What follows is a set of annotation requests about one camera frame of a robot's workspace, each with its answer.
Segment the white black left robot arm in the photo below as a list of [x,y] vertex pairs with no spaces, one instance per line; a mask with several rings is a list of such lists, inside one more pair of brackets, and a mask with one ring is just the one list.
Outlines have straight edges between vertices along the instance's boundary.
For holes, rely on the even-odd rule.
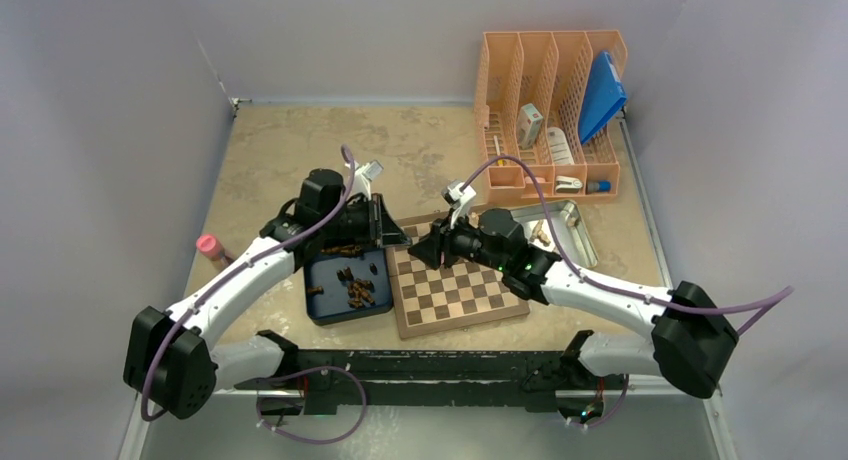
[[178,419],[194,415],[210,395],[253,378],[284,389],[297,379],[291,342],[259,333],[236,348],[218,342],[262,295],[332,247],[408,246],[371,183],[377,161],[355,164],[348,175],[315,169],[298,197],[286,202],[232,264],[194,294],[165,310],[148,306],[131,326],[123,381]]

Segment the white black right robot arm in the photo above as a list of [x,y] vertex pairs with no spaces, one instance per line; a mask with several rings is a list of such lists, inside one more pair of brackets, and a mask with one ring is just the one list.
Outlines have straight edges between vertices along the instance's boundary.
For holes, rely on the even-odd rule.
[[739,335],[698,285],[674,289],[620,280],[581,268],[528,240],[510,211],[485,211],[477,225],[437,219],[409,254],[430,269],[459,260],[482,265],[522,300],[581,310],[628,329],[624,336],[591,334],[564,356],[561,372],[576,387],[598,376],[653,375],[708,399],[718,388]]

